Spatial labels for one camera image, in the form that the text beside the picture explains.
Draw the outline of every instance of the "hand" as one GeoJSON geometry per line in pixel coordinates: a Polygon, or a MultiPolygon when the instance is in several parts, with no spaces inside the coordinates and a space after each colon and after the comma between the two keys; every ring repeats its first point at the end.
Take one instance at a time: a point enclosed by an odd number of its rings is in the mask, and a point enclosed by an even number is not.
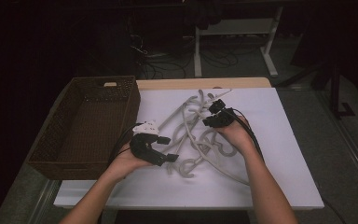
{"type": "Polygon", "coordinates": [[[130,143],[127,143],[118,152],[116,158],[105,171],[105,174],[121,180],[134,170],[147,165],[152,164],[136,158],[131,152],[130,143]]]}
{"type": "MultiPolygon", "coordinates": [[[[239,118],[249,126],[249,122],[246,118],[242,116],[240,116],[239,118]]],[[[236,120],[234,120],[230,125],[226,127],[215,129],[219,133],[221,133],[228,140],[228,142],[234,147],[236,147],[241,153],[245,147],[254,145],[252,138],[236,120]]]]}

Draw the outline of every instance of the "wicker basket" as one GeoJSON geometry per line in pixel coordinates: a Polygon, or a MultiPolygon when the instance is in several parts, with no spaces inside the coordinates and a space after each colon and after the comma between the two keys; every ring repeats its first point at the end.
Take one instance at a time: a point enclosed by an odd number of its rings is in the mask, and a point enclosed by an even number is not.
{"type": "Polygon", "coordinates": [[[97,179],[121,133],[136,122],[140,101],[135,77],[73,78],[52,107],[28,164],[49,179],[97,179]]]}

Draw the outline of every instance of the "white table leg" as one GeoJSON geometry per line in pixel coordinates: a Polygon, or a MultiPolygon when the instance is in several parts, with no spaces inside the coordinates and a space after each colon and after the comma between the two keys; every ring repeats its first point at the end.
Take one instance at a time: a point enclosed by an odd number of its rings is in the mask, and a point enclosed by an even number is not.
{"type": "Polygon", "coordinates": [[[196,27],[196,49],[194,52],[194,76],[195,77],[202,77],[201,57],[200,57],[200,32],[201,32],[201,30],[196,27]]]}
{"type": "Polygon", "coordinates": [[[277,69],[275,68],[275,65],[273,61],[271,60],[271,57],[269,56],[269,50],[271,49],[272,41],[274,40],[275,34],[277,32],[279,20],[282,15],[283,7],[278,7],[277,12],[274,17],[274,21],[271,24],[271,28],[269,30],[268,34],[268,42],[264,47],[261,47],[261,53],[263,55],[264,61],[266,62],[267,68],[269,70],[269,74],[272,77],[276,77],[278,75],[277,69]]]}

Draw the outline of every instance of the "person's right hand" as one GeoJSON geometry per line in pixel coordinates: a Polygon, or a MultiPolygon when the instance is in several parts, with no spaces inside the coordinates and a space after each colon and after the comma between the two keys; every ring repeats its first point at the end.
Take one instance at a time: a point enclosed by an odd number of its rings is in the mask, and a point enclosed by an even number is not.
{"type": "MultiPolygon", "coordinates": [[[[239,117],[245,124],[249,126],[248,121],[244,117],[239,117]]],[[[243,129],[243,127],[234,120],[230,125],[223,128],[215,128],[219,133],[221,133],[228,142],[236,147],[240,153],[243,155],[243,151],[247,147],[252,147],[253,141],[249,134],[243,129]]]]}

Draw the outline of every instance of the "white tabletop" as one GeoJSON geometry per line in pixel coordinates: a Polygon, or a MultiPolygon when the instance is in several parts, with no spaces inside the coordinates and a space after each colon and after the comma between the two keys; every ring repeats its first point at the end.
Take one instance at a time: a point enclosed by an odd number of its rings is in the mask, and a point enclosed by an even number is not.
{"type": "MultiPolygon", "coordinates": [[[[227,90],[204,90],[205,94],[220,94],[225,91],[227,90]]],[[[154,119],[160,124],[193,95],[199,95],[198,90],[141,91],[138,122],[154,119]]],[[[301,210],[324,207],[276,90],[234,89],[222,100],[227,107],[240,110],[250,121],[266,165],[292,207],[301,210]]],[[[159,134],[171,137],[174,128],[180,122],[181,116],[178,114],[160,130],[159,134]]],[[[192,133],[198,136],[206,129],[200,121],[192,133]]],[[[224,144],[224,148],[230,151],[228,143],[219,135],[217,138],[224,144]]],[[[161,149],[160,145],[156,144],[153,148],[161,149]]],[[[186,141],[179,155],[178,162],[196,158],[198,152],[191,148],[189,141],[186,141]]],[[[215,160],[212,151],[208,156],[215,160]]],[[[247,180],[244,161],[240,154],[231,158],[219,158],[221,167],[247,180]]],[[[207,161],[193,170],[193,178],[183,178],[175,171],[169,175],[167,165],[165,163],[161,167],[145,167],[127,176],[115,187],[106,206],[116,209],[219,210],[253,207],[249,187],[223,175],[207,161]]],[[[54,204],[60,207],[74,206],[94,182],[62,181],[54,204]]]]}

